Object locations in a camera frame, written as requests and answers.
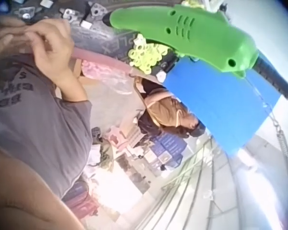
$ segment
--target blue board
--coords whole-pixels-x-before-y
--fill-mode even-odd
[[[274,107],[280,94],[253,70],[247,71],[247,79]],[[229,156],[235,155],[268,117],[247,81],[203,61],[182,58],[163,85],[203,122]]]

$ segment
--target workbench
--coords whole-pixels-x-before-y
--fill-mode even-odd
[[[11,14],[16,15],[20,8],[39,8],[39,12],[30,19],[31,22],[37,22],[44,18],[62,18],[60,9],[61,11],[62,9],[72,9],[85,16],[90,12],[91,7],[89,3],[91,5],[99,3],[105,7],[107,11],[113,11],[118,8],[132,6],[172,6],[174,4],[180,4],[181,0],[95,0],[91,2],[87,0],[54,0],[53,5],[49,9],[41,7],[40,3],[41,0],[27,0],[24,4],[13,2]],[[126,63],[129,62],[128,51],[132,49],[134,45],[133,40],[136,38],[136,32],[114,30],[102,22],[96,23],[91,29],[86,29],[81,27],[80,23],[81,20],[76,20],[71,23],[72,37],[77,48],[113,57]],[[164,56],[164,59],[169,59],[172,56],[173,53],[169,53],[167,56]]]

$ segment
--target green power tool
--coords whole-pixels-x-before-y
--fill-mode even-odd
[[[148,41],[169,46],[240,78],[253,69],[288,99],[288,83],[259,57],[252,37],[232,26],[222,12],[182,5],[139,6],[109,12],[103,22],[116,29],[137,31]]]

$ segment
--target seated person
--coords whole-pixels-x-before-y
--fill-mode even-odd
[[[146,79],[142,79],[142,86],[145,93],[141,95],[149,110],[138,121],[142,132],[158,136],[164,131],[181,138],[199,137],[205,132],[204,125],[165,87]]]

